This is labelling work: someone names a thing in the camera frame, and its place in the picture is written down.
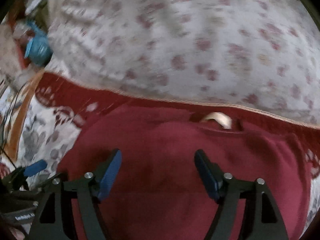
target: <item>silver screw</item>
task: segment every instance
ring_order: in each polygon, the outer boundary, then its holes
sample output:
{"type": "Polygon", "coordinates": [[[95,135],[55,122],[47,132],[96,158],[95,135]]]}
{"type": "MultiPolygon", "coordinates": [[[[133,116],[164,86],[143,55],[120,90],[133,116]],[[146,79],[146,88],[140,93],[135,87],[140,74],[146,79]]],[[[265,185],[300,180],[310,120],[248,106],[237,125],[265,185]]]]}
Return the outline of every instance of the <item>silver screw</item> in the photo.
{"type": "Polygon", "coordinates": [[[87,173],[84,175],[84,177],[85,177],[86,179],[91,179],[91,178],[93,177],[93,173],[92,173],[92,172],[87,172],[87,173]]]}
{"type": "Polygon", "coordinates": [[[52,184],[54,185],[58,185],[60,183],[60,179],[59,178],[55,178],[52,180],[52,184]]]}
{"type": "Polygon", "coordinates": [[[259,184],[263,185],[263,184],[264,184],[264,179],[259,178],[259,179],[257,179],[257,182],[258,182],[259,184]]]}
{"type": "Polygon", "coordinates": [[[223,175],[226,179],[232,179],[232,174],[227,172],[223,175]]]}

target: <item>metal bolt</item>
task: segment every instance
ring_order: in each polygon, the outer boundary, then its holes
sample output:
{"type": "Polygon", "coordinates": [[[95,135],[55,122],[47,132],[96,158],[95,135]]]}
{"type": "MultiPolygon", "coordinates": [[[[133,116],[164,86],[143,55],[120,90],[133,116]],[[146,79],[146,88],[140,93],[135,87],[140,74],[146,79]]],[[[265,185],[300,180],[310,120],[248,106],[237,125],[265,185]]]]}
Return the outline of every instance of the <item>metal bolt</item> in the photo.
{"type": "Polygon", "coordinates": [[[258,182],[259,184],[263,185],[263,184],[264,184],[264,179],[259,178],[259,179],[257,179],[257,182],[258,182]]]}
{"type": "Polygon", "coordinates": [[[226,179],[232,179],[232,174],[227,172],[223,175],[226,179]]]}
{"type": "Polygon", "coordinates": [[[91,178],[93,177],[93,173],[92,173],[92,172],[87,172],[87,173],[84,175],[84,177],[85,177],[86,179],[91,179],[91,178]]]}
{"type": "Polygon", "coordinates": [[[58,185],[60,183],[60,179],[59,178],[55,178],[52,180],[52,184],[54,185],[58,185]]]}

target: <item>screw head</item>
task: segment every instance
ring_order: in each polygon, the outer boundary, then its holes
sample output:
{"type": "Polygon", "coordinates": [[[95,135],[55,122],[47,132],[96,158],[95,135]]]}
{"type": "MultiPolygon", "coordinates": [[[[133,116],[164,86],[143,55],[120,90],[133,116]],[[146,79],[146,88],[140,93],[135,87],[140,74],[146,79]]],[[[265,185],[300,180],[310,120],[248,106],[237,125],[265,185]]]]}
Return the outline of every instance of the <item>screw head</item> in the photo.
{"type": "Polygon", "coordinates": [[[60,179],[59,178],[55,178],[52,180],[52,184],[54,185],[58,185],[60,183],[60,179]]]}
{"type": "Polygon", "coordinates": [[[227,172],[223,175],[226,179],[232,179],[232,174],[227,172]]]}
{"type": "Polygon", "coordinates": [[[84,177],[85,177],[86,179],[91,179],[91,178],[93,177],[93,173],[92,173],[92,172],[87,172],[87,173],[84,175],[84,177]]]}
{"type": "Polygon", "coordinates": [[[259,178],[259,179],[257,179],[257,182],[258,182],[259,184],[263,185],[265,181],[264,181],[264,179],[259,178]]]}

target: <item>red cloth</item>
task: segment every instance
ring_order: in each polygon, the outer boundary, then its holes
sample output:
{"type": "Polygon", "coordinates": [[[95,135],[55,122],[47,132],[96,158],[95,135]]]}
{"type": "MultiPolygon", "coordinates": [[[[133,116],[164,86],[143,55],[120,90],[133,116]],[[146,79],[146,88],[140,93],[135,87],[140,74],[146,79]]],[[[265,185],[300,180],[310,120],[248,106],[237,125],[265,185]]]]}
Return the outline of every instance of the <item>red cloth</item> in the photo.
{"type": "MultiPolygon", "coordinates": [[[[297,137],[272,135],[245,122],[242,131],[221,131],[190,117],[187,110],[121,106],[88,120],[58,171],[79,178],[119,148],[123,163],[110,197],[100,205],[112,238],[203,240],[217,205],[194,165],[201,148],[238,179],[265,179],[289,238],[299,239],[311,177],[297,137]]],[[[243,208],[241,201],[231,239],[237,239],[243,208]]],[[[79,239],[86,239],[76,208],[74,217],[79,239]]]]}

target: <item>blue gripper pad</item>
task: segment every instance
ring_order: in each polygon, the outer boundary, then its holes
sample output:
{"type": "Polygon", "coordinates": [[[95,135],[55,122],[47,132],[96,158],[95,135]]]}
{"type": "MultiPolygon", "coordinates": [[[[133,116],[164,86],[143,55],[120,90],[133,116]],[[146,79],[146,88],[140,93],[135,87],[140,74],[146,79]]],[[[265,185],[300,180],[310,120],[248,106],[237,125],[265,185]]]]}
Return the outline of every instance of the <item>blue gripper pad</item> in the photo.
{"type": "Polygon", "coordinates": [[[107,168],[104,176],[100,181],[100,191],[98,193],[98,199],[101,201],[107,198],[110,194],[112,185],[116,179],[116,176],[119,172],[121,162],[122,162],[122,153],[120,150],[117,150],[113,156],[109,167],[107,168]]]}
{"type": "Polygon", "coordinates": [[[204,151],[196,151],[195,165],[209,197],[215,201],[218,201],[220,198],[219,188],[222,186],[222,182],[220,185],[220,183],[215,178],[213,174],[213,164],[208,159],[204,151]]]}
{"type": "Polygon", "coordinates": [[[47,163],[45,160],[39,160],[36,163],[31,164],[30,166],[27,166],[24,170],[23,175],[25,177],[32,177],[33,175],[36,175],[40,171],[43,171],[47,167],[47,163]]]}

